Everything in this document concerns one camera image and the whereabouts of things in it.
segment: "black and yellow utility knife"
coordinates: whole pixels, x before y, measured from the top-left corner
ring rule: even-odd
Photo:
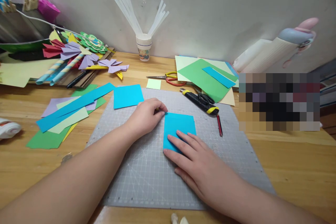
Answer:
[[[186,96],[190,101],[192,101],[197,107],[202,109],[203,111],[207,112],[210,115],[217,115],[219,112],[219,108],[212,105],[211,103],[205,104],[203,101],[200,101],[198,96],[189,90],[186,90],[184,88],[180,88],[180,91],[182,91],[182,94]]]

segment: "scissors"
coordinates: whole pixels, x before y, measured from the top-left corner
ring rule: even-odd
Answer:
[[[194,87],[194,88],[198,93],[198,99],[201,101],[201,103],[203,103],[204,105],[207,105],[209,103],[215,104],[215,101],[210,96],[208,96],[207,94],[203,94],[196,87]]]
[[[169,72],[169,73],[166,73],[163,76],[147,76],[147,78],[165,79],[167,83],[169,83],[170,85],[173,85],[173,86],[184,86],[185,84],[187,84],[187,82],[181,82],[180,84],[172,82],[172,81],[177,81],[177,76],[173,76],[173,75],[170,75],[170,74],[177,74],[177,72],[176,71]]]

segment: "cable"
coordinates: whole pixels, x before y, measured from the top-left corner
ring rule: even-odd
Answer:
[[[99,44],[99,45],[101,45],[101,46],[104,46],[104,47],[106,47],[109,51],[114,52],[114,51],[110,50],[107,46],[105,46],[105,45],[103,45],[103,44],[100,44],[100,43],[98,43],[97,41],[91,40],[91,39],[89,39],[89,38],[87,38],[87,37],[85,37],[85,36],[83,36],[83,35],[80,35],[79,33],[76,33],[76,32],[74,32],[74,31],[71,31],[71,30],[68,30],[68,29],[65,29],[65,28],[62,28],[62,27],[59,27],[59,26],[56,26],[56,25],[54,25],[54,24],[52,24],[52,23],[49,23],[49,22],[47,22],[47,21],[45,21],[45,20],[42,20],[42,19],[38,19],[38,18],[36,18],[36,17],[29,17],[29,16],[27,16],[26,14],[23,14],[23,13],[22,13],[21,11],[19,11],[19,10],[16,10],[16,11],[19,12],[22,16],[25,16],[26,18],[33,19],[33,20],[37,20],[37,21],[41,21],[41,22],[43,22],[43,23],[47,23],[48,25],[51,25],[51,26],[56,27],[56,28],[58,28],[58,29],[61,29],[61,30],[64,30],[64,31],[68,31],[68,32],[75,33],[75,34],[77,34],[78,36],[81,36],[81,37],[83,37],[83,38],[85,38],[85,39],[87,39],[87,40],[90,40],[90,41],[92,41],[93,43],[96,43],[96,44]]]

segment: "red pencil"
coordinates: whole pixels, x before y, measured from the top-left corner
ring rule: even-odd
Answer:
[[[218,122],[218,129],[219,129],[219,135],[222,137],[223,136],[223,131],[222,131],[222,124],[220,122],[219,115],[217,114],[217,122]]]

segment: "blue paper strip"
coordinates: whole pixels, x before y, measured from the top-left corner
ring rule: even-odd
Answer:
[[[172,151],[181,153],[167,138],[168,135],[179,138],[176,131],[182,131],[184,134],[188,132],[196,135],[196,128],[194,117],[191,115],[166,113],[164,116],[164,133],[163,133],[163,149],[170,149]]]
[[[206,68],[202,68],[207,74],[210,76],[214,77],[216,80],[218,80],[220,83],[222,83],[224,86],[227,88],[231,88],[234,86],[236,83],[233,82],[232,80],[226,78],[224,75],[221,75],[219,72],[217,72],[215,69],[212,67],[208,66]]]
[[[84,94],[83,96],[79,97],[77,100],[74,100],[73,102],[69,103],[63,108],[57,110],[55,113],[52,113],[48,115],[47,117],[42,118],[36,123],[40,127],[40,130],[42,132],[46,132],[47,130],[51,129],[55,125],[59,124],[64,119],[76,113],[82,107],[85,107],[86,105],[92,103],[94,100],[98,99],[99,97],[104,96],[107,93],[111,92],[114,88],[115,86],[113,86],[111,83],[107,83],[104,86],[101,86],[97,89],[92,90],[89,93]]]
[[[144,101],[144,97],[142,95],[141,86],[139,84],[131,86],[120,86],[114,89],[114,109],[135,106],[142,101]]]

